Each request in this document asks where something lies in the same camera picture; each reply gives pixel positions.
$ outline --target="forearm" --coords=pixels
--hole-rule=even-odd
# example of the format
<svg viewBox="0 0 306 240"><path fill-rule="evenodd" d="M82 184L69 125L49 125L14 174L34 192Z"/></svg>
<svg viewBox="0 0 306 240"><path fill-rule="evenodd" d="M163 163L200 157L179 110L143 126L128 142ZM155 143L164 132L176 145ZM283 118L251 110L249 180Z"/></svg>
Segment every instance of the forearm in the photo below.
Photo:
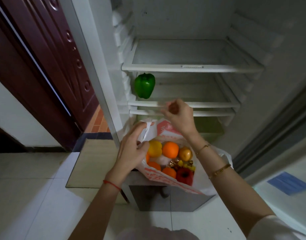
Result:
<svg viewBox="0 0 306 240"><path fill-rule="evenodd" d="M202 149L208 143L198 133L187 136L187 140L194 151L199 152L199 161L208 176L226 165L211 147ZM232 168L225 169L211 182L245 236L261 218L274 215L264 200Z"/></svg>
<svg viewBox="0 0 306 240"><path fill-rule="evenodd" d="M103 239L119 190L103 184L68 240Z"/></svg>

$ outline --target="green bell pepper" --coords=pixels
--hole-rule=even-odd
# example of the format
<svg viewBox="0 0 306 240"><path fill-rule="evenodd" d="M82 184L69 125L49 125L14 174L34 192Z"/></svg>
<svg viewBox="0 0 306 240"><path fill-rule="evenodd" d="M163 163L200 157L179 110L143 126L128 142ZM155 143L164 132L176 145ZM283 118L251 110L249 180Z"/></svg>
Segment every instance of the green bell pepper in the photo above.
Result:
<svg viewBox="0 0 306 240"><path fill-rule="evenodd" d="M155 77L148 73L148 74L141 74L135 78L134 81L134 88L137 95L141 98L148 99L154 89L155 86Z"/></svg>

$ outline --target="human hand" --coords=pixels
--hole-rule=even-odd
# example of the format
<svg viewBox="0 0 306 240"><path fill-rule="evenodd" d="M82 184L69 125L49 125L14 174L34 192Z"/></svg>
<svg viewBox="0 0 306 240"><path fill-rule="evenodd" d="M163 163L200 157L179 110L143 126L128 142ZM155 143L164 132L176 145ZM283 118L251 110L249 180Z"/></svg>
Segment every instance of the human hand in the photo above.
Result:
<svg viewBox="0 0 306 240"><path fill-rule="evenodd" d="M184 137L197 133L193 109L183 100L167 102L166 109L162 109L161 112Z"/></svg>
<svg viewBox="0 0 306 240"><path fill-rule="evenodd" d="M113 168L106 174L105 179L121 187L127 175L134 169L146 156L150 146L148 141L139 145L137 141L139 135L146 128L145 122L138 122L123 137L120 149L117 154Z"/></svg>

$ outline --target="plastic bag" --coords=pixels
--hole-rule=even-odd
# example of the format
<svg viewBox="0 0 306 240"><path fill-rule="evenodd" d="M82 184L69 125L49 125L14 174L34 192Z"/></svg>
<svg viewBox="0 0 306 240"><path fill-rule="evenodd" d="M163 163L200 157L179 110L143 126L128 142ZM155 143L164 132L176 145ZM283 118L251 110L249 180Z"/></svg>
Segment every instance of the plastic bag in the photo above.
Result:
<svg viewBox="0 0 306 240"><path fill-rule="evenodd" d="M175 142L179 145L180 148L182 148L183 146L187 146L191 149L193 153L192 160L194 162L196 169L194 173L192 186L189 186L184 183L180 183L176 179L162 173L161 171L148 166L145 158L136 167L137 170L143 173L145 177L148 178L149 180L156 181L156 182L162 182L162 183L165 183L171 186L177 186L188 193L205 194L209 196L217 194L214 186L209 180L201 163L196 158L193 149L188 144L188 142L184 139L184 137L172 127L171 123L168 120L161 119L157 121L153 119L146 119L142 121L147 123L147 127L140 134L138 141L143 142L143 141L150 141L152 139L155 139L160 142L164 142L164 141ZM214 146L212 146L212 148L219 154L220 157L222 157L225 161L227 161L227 163L231 164L231 167L233 167L232 158L230 154Z"/></svg>

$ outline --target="blue label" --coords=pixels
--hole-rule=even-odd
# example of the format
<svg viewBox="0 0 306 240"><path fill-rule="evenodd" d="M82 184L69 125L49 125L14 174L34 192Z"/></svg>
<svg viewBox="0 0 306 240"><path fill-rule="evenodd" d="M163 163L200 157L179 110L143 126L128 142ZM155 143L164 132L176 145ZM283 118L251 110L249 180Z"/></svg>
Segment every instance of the blue label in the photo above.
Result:
<svg viewBox="0 0 306 240"><path fill-rule="evenodd" d="M306 190L305 182L287 172L283 172L267 182L289 196Z"/></svg>

